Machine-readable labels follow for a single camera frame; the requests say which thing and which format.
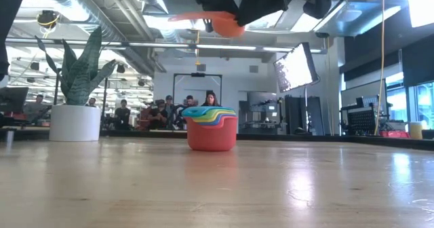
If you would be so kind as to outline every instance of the yellow cable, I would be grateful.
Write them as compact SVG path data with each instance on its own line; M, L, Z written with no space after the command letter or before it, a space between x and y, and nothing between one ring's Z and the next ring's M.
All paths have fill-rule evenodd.
M53 21L51 21L51 22L48 22L48 23L41 23L41 22L38 22L38 24L39 25L41 25L41 26L47 26L47 25L53 25L55 22L57 22L57 20L59 19L59 17L60 17L60 15L57 15L57 17L53 20Z
M52 24L50 25L50 28L43 34L43 39L47 39L48 35L50 34L50 31L52 29ZM32 62L35 60L36 56L38 55L38 51L36 51L35 55L33 56L32 60L30 61L30 63L27 65L27 67L23 70L23 72L21 72L21 74L19 76L17 76L17 78L15 78L15 80L13 80L10 84L12 85L13 83L15 83L19 78L21 78L21 76L28 70L28 68L30 68L30 65L32 65Z
M196 40L196 44L199 44L199 34L200 34L200 30L197 30L197 40ZM199 66L201 63L199 61L199 49L196 49L196 65Z
M327 37L327 51L330 49L330 38ZM328 73L327 73L327 77L326 77L326 81L325 81L325 88L329 88L329 84L330 84L330 53L328 52L327 54L328 57ZM330 117L330 103L329 103L329 98L327 95L327 114L328 114L328 127L329 127L329 131L331 135L334 135L334 128L333 126L333 117Z
M383 81L383 77L384 77L384 11L385 11L385 0L382 0L380 96L378 97L378 110L377 110L377 118L376 118L376 123L375 123L374 135L377 135L377 133L378 133L378 123L380 120L380 109L381 109L381 92L383 90L382 81Z

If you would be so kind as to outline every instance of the ceiling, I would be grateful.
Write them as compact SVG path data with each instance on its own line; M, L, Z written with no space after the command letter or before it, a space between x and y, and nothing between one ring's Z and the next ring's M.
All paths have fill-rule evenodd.
M104 28L103 38L106 41L163 41L163 42L181 42L196 43L198 38L200 44L210 45L254 45L279 48L292 48L300 42L308 41L311 49L327 52L325 42L313 32L315 27L324 22L319 28L321 32L330 32L332 35L345 35L361 32L360 27L367 29L364 23L370 21L368 13L377 14L378 8L369 12L362 12L365 16L359 19L357 24L351 25L346 20L342 25L342 15L346 16L348 10L360 7L366 10L367 7L378 7L378 5L364 5L364 3L377 3L378 0L332 0L332 8L329 14L323 20L316 20L306 14L303 14L302 7L305 4L303 0L293 0L288 6L286 12L276 12L265 16L246 26L246 32L242 37L224 38L216 33L207 33L203 31L204 25L201 20L187 22L167 22L170 16L181 14L191 10L200 10L200 6L194 0L163 0L167 6L169 15L153 13L152 6L147 5L143 0L24 0L20 8L16 21L9 33L9 37L38 37L44 36L46 28L42 28L36 22L36 17L42 10L54 10L59 15L58 24L47 34L48 39L66 39L66 40L86 40L92 29L98 25ZM394 0L389 3L388 7L400 5ZM8 51L11 50L11 80L15 85L27 85L27 77L44 77L53 76L50 70L46 70L47 65L38 52L37 48L28 45L14 43L8 44ZM49 53L62 59L62 50L51 47ZM273 57L272 52L250 52L241 50L224 50L224 49L200 49L200 57L216 58L261 58L262 62L268 62ZM105 50L101 55L101 65L111 59L121 60L127 71L124 74L114 74L114 78L125 78L126 81L111 81L110 88L113 89L111 102L118 96L128 94L130 98L139 98L140 95L152 95L152 79L154 72L166 72L163 58L182 58L195 57L195 51L176 50L165 48L146 48L134 47L124 48L124 50ZM28 60L37 60L40 62L41 69L32 71L26 69L29 65ZM138 80L147 78L147 83L143 88L138 88ZM53 90L55 79L36 78L33 84L36 91L41 86L47 86L45 91ZM92 94L102 101L101 94Z

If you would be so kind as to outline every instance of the glass wall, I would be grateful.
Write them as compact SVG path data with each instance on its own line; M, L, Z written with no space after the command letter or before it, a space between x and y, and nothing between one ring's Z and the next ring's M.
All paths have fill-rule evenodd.
M434 82L416 86L417 116L424 129L434 129Z
M408 121L406 89L403 86L403 73L386 78L387 102L392 104L389 108L390 119Z

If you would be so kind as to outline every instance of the table surface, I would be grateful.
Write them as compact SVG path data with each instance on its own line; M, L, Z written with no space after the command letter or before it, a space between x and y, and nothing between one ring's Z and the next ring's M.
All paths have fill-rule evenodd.
M102 138L0 147L0 227L434 227L434 154Z

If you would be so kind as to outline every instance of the black frame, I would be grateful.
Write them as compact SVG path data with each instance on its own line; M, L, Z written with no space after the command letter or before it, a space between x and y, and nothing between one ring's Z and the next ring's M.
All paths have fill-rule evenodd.
M205 74L205 73L174 73L174 82L172 86L172 99L175 101L175 79L179 75L191 76L191 77L205 77L205 76L217 76L220 78L220 105L222 104L222 84L223 75Z
M309 68L309 71L311 72L312 82L311 82L311 83L306 83L306 84L304 84L304 85L299 85L299 86L297 86L297 87L291 88L291 89L286 90L286 91L282 91L281 88L280 88L280 85L278 85L278 87L279 87L279 91L280 91L281 93L289 92L290 90L293 90L293 89L296 89L296 88L300 88L300 87L302 87L302 86L307 86L307 85L310 85L310 84L312 84L312 83L315 83L315 82L319 81L319 76L318 76L317 70L315 69L315 64L313 63L313 57L312 57L312 52L311 52L311 47L310 47L310 45L309 45L309 42L302 42L302 43L298 44L296 47L294 47L293 50L291 50L291 52L288 52L286 55L284 55L284 56L282 56L281 58L277 59L277 60L273 63L275 69L276 69L276 64L277 64L280 60L282 60L282 59L286 59L286 57L287 57L289 54L291 54L295 49L297 49L300 45L303 47L304 54L306 55L307 66L308 66L308 68Z

